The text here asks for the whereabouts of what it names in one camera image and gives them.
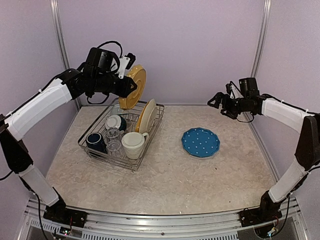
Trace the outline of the cream plate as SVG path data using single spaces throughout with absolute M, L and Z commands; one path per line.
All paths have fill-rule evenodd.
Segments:
M 141 115 L 141 121 L 139 125 L 139 133 L 148 133 L 151 130 L 152 124 L 156 118 L 157 105 L 155 99 L 151 99 L 144 108 Z

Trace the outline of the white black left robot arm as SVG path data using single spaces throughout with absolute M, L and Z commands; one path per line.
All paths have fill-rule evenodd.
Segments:
M 93 47 L 86 61 L 78 68 L 69 68 L 54 76 L 48 84 L 8 115 L 0 116 L 0 145 L 9 169 L 41 199 L 46 210 L 63 223 L 70 211 L 58 192 L 49 185 L 35 167 L 23 138 L 26 133 L 51 112 L 85 94 L 114 94 L 127 98 L 138 85 L 125 76 L 136 57 L 132 53 L 118 56 L 115 52 Z

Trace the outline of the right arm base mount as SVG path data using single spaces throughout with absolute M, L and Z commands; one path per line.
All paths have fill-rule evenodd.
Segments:
M 283 215 L 280 210 L 262 213 L 259 207 L 244 208 L 238 213 L 242 227 L 259 225 L 262 223 L 280 219 Z

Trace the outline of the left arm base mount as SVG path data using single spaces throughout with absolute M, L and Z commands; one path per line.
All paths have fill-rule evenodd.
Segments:
M 62 211 L 54 211 L 48 207 L 45 209 L 43 217 L 63 225 L 84 228 L 88 213 L 81 210 L 64 208 Z

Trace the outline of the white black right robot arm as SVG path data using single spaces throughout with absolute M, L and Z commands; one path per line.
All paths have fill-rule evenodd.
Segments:
M 254 77 L 226 84 L 226 93 L 216 93 L 207 105 L 220 109 L 222 115 L 233 120 L 242 113 L 261 115 L 295 130 L 299 134 L 293 162 L 277 183 L 260 199 L 254 215 L 260 222 L 276 216 L 281 203 L 297 190 L 309 173 L 320 163 L 320 115 L 281 101 L 264 93 L 260 94 Z

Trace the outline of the blue polka dot plate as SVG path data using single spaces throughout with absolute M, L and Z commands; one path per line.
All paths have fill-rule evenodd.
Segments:
M 220 150 L 220 140 L 211 130 L 197 127 L 183 133 L 182 148 L 192 157 L 207 159 Z

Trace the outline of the yellow polka dot plate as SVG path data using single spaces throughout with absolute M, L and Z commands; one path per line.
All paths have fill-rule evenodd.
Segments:
M 137 84 L 137 89 L 128 95 L 128 97 L 119 97 L 119 106 L 123 110 L 132 109 L 140 100 L 147 80 L 147 72 L 141 64 L 137 64 L 126 74 L 126 77 L 133 79 Z

